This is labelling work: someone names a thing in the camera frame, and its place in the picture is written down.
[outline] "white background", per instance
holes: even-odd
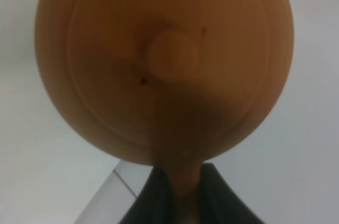
[[[34,58],[38,0],[0,0],[0,223],[72,224],[118,159],[52,106]]]

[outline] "white wall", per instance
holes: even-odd
[[[116,172],[111,173],[75,224],[118,224],[135,199],[125,181]]]
[[[339,0],[291,0],[295,55],[276,107],[216,158],[236,193],[269,224],[338,224]]]
[[[52,106],[34,58],[38,0],[0,0],[0,223],[72,224],[118,160]]]

